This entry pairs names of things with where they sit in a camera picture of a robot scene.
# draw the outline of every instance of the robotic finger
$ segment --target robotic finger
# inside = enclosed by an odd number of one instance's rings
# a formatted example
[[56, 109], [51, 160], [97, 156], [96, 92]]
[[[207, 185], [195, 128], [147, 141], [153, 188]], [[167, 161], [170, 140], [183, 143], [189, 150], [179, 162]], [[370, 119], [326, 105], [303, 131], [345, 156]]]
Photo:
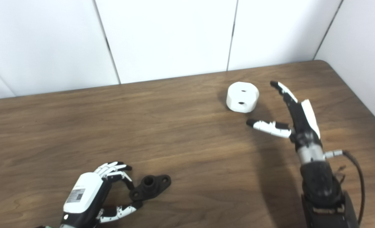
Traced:
[[294, 96], [294, 94], [290, 91], [289, 88], [287, 88], [285, 85], [283, 85], [282, 83], [280, 82], [276, 82], [276, 81], [271, 81], [270, 82], [270, 85], [274, 88], [276, 88], [280, 95], [283, 96], [284, 98], [284, 101], [286, 103], [291, 103], [291, 102], [294, 102], [294, 103], [297, 103], [298, 100], [297, 98]]
[[256, 130], [263, 131], [273, 136], [289, 138], [291, 135], [291, 129], [289, 128], [289, 125], [285, 123], [249, 119], [247, 121], [247, 125], [253, 127]]
[[115, 171], [115, 170], [118, 170], [118, 169], [122, 169], [123, 167], [127, 167], [127, 165], [124, 165], [124, 163], [118, 162], [118, 161], [105, 163], [105, 164], [99, 166], [95, 170], [95, 173], [103, 176], [106, 173], [109, 173], [109, 172], [112, 172], [112, 171]]
[[132, 212], [140, 209], [142, 207], [142, 201], [132, 202], [129, 205], [125, 206], [117, 206], [115, 208], [115, 214], [110, 215], [108, 211], [104, 211], [102, 213], [102, 216], [100, 217], [99, 221], [100, 223], [105, 222], [112, 222], [118, 219], [121, 219], [122, 217], [125, 217]]
[[102, 175], [105, 175], [107, 173], [110, 173], [110, 172], [115, 172], [115, 171], [119, 171], [119, 170], [127, 170], [127, 171], [130, 171], [132, 170], [131, 166], [127, 166], [127, 165], [116, 165], [116, 166], [111, 166], [109, 167], [108, 169], [106, 169], [104, 172], [100, 172], [100, 174]]
[[117, 171], [117, 172], [110, 172], [104, 176], [107, 180], [109, 180], [111, 183], [116, 182], [116, 181], [123, 181], [125, 185], [127, 185], [127, 188], [129, 190], [134, 189], [134, 184], [131, 178], [127, 175], [127, 173], [123, 171]]

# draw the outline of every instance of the black flange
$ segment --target black flange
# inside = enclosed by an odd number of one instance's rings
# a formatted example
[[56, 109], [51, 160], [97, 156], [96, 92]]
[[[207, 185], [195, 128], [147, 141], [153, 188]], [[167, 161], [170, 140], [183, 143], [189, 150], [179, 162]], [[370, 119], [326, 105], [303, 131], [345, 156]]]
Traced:
[[149, 200], [160, 195], [171, 184], [170, 176], [148, 175], [144, 177], [141, 184], [130, 191], [132, 201]]

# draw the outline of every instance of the black cable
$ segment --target black cable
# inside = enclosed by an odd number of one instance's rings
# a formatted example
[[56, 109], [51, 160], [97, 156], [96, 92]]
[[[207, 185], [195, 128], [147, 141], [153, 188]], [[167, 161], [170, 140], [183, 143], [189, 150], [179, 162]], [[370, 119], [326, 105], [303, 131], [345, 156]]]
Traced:
[[360, 165], [359, 165], [358, 161], [356, 160], [356, 158], [354, 156], [352, 156], [349, 153], [349, 151], [343, 150], [342, 155], [347, 157], [358, 169], [359, 178], [360, 178], [360, 190], [361, 190], [361, 202], [360, 202], [360, 211], [359, 211], [359, 217], [358, 217], [358, 224], [360, 225], [360, 223], [362, 222], [362, 217], [363, 217], [363, 212], [364, 212], [364, 204], [365, 204], [365, 198], [366, 198], [362, 169], [360, 168]]

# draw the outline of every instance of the label sticker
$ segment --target label sticker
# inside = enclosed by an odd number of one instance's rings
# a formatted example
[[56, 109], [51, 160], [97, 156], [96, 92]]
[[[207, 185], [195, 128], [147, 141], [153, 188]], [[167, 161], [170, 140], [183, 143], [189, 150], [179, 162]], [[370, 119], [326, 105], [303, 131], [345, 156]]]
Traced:
[[85, 188], [82, 189], [74, 189], [69, 194], [68, 199], [66, 200], [67, 203], [76, 203], [80, 202], [82, 199], [83, 193], [85, 192]]

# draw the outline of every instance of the white cylindrical object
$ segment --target white cylindrical object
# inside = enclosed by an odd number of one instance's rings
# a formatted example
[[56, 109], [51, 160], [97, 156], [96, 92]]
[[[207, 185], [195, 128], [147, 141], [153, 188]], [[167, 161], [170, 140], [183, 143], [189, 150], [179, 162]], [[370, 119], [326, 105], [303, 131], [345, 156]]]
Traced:
[[259, 90], [248, 82], [235, 82], [228, 88], [227, 106], [232, 111], [251, 112], [255, 109]]

